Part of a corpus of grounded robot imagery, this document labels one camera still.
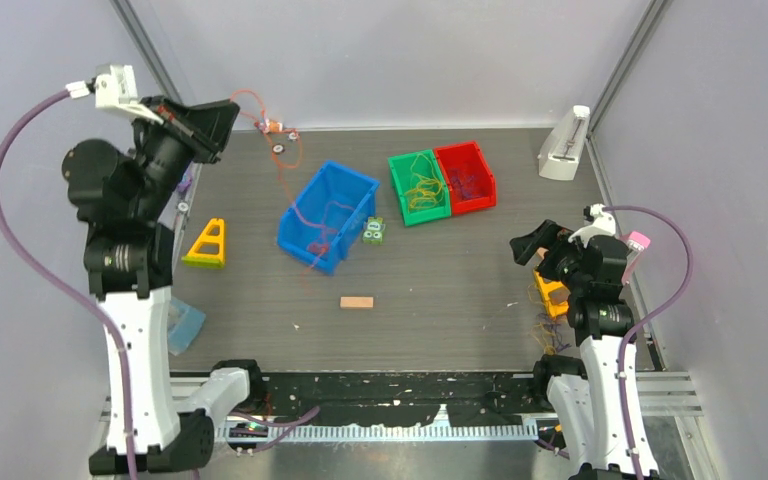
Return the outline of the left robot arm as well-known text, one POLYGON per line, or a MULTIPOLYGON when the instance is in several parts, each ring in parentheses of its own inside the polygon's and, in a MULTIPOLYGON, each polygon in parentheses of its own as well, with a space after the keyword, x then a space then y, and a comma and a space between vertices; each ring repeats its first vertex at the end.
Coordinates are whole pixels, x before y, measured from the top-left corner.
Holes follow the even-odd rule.
POLYGON ((267 398, 251 359, 217 363, 182 403, 173 399, 169 369, 175 234, 160 217, 192 164, 220 160, 239 108, 229 100, 185 106, 163 96, 136 106, 131 150, 88 139, 62 163, 68 200, 88 228, 89 304, 107 336, 110 427, 89 458, 94 475, 201 469, 231 411, 256 413, 267 398))

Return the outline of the green plastic bin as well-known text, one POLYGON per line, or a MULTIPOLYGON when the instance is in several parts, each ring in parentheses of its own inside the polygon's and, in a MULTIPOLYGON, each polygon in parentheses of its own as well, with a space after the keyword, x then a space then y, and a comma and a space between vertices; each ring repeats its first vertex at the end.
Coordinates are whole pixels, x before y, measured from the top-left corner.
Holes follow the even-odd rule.
POLYGON ((389 157, 388 167, 406 227, 452 216, 448 188, 433 150, 389 157))

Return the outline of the wooden block centre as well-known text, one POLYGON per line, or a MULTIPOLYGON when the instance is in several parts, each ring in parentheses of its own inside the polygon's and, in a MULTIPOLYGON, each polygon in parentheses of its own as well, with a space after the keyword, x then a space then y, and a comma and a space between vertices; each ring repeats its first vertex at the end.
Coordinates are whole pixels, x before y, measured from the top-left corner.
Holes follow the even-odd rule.
POLYGON ((339 306, 341 309, 372 309, 374 301, 370 296, 342 296, 339 306))

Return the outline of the pink metronome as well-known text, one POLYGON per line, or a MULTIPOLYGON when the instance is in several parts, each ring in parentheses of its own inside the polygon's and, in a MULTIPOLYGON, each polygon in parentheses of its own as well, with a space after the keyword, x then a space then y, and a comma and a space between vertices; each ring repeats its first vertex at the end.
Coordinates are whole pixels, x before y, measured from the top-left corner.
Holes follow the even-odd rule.
POLYGON ((622 282, 627 285, 630 283, 637 264, 640 261, 642 254, 649 247, 651 240, 638 231, 632 231, 623 235, 621 240, 625 243, 628 249, 626 268, 622 277, 622 282))

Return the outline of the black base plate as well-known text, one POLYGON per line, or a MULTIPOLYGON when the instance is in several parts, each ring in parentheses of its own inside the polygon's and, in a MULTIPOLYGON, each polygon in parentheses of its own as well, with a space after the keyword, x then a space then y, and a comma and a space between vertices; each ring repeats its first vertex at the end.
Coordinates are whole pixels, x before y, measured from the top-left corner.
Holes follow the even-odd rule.
POLYGON ((233 411, 288 421, 317 407, 315 426, 427 426, 440 412, 456 427, 508 426, 553 411, 539 387, 529 372, 275 372, 233 411))

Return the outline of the white metronome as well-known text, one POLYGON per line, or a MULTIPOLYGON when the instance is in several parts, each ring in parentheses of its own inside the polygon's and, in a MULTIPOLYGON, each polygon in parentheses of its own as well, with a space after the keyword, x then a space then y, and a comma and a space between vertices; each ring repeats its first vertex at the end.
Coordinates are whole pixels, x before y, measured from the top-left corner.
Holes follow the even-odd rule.
POLYGON ((572 181, 577 173, 589 127, 591 109, 573 106, 553 128, 538 154, 538 174, 555 181, 572 181))

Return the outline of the blue plastic bin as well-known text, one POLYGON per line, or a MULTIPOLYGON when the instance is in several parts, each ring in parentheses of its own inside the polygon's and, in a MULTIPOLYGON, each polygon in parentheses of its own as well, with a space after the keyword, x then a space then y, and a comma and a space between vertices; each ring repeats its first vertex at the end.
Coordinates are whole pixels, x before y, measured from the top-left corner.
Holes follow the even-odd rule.
POLYGON ((277 246, 289 256, 333 275, 376 214, 380 181, 333 160, 312 176, 282 215, 277 246))

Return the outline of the small figurine toy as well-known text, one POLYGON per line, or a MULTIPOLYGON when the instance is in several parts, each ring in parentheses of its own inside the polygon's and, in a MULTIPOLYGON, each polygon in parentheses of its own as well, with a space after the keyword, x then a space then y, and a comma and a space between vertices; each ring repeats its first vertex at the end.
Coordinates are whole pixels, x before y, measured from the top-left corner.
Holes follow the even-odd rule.
POLYGON ((281 134, 284 132, 284 125, 282 122, 269 118, 263 118, 259 128, 266 134, 281 134))

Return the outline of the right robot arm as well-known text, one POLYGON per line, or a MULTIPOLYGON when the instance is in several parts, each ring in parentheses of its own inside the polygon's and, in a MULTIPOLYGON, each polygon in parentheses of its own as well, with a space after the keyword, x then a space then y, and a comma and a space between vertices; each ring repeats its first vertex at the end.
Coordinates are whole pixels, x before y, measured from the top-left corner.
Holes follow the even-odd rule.
POLYGON ((530 392, 557 415, 571 478, 660 478, 635 383, 635 322, 621 297, 626 244, 603 230, 585 236, 545 220, 510 247, 520 265, 541 253, 537 273, 569 292, 567 321, 579 355, 543 355, 530 392))

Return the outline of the yellow triangle toy left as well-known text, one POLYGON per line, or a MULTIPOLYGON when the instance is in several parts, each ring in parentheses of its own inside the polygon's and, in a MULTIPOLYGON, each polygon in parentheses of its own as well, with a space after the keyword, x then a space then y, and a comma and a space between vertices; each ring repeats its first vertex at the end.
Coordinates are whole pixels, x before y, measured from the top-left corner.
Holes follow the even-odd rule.
POLYGON ((226 265, 225 220, 211 218, 181 260, 192 267, 223 269, 226 265))

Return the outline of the green owl tile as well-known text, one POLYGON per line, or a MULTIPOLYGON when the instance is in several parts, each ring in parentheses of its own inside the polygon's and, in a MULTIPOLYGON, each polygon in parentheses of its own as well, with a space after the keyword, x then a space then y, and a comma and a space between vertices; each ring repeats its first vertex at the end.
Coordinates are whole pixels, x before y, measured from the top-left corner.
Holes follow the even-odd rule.
POLYGON ((368 217, 362 233, 363 243, 381 245, 383 243, 385 230, 386 224, 382 217, 368 217))

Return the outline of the clear plastic bottle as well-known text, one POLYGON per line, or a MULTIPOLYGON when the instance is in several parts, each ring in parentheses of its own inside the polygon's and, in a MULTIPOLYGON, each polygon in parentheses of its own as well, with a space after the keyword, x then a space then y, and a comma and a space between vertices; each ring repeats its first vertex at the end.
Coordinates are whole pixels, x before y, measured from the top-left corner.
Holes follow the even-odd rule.
POLYGON ((169 306, 167 343, 171 355, 181 355, 199 335, 206 314, 173 297, 169 306))

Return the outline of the red plastic bin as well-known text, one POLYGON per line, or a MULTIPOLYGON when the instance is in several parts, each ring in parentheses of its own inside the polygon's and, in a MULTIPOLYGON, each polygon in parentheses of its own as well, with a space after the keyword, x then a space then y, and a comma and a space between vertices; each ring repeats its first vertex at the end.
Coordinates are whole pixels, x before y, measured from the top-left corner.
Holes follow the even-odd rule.
POLYGON ((448 188, 453 216, 497 205, 496 179, 475 141, 433 149, 448 188))

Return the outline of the purple round toy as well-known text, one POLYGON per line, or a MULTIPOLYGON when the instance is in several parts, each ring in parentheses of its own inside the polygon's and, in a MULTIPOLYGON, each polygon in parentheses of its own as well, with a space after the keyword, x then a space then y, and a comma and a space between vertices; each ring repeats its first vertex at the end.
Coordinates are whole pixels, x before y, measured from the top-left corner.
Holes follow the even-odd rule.
POLYGON ((193 174, 190 171, 186 171, 176 186, 176 192, 179 195, 184 196, 192 185, 192 181, 193 174))

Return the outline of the yellow triangle toy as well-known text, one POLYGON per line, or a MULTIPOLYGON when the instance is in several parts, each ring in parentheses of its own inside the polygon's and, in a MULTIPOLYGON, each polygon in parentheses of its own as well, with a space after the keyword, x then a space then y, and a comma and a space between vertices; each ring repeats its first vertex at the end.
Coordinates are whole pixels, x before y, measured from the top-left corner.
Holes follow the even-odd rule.
POLYGON ((211 218, 181 260, 192 267, 223 269, 226 265, 225 220, 211 218))
POLYGON ((540 303, 548 317, 553 321, 565 317, 569 309, 569 290, 560 281, 546 280, 536 269, 533 270, 533 276, 540 303))

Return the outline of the yellow triangle toy right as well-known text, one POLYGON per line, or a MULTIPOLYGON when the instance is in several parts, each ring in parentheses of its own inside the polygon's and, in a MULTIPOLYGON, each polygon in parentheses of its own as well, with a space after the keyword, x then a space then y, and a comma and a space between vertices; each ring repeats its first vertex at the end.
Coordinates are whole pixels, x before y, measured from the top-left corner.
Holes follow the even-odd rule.
POLYGON ((569 309, 569 290, 560 281, 546 280, 536 269, 533 270, 533 276, 540 303, 548 317, 553 321, 565 317, 569 309))

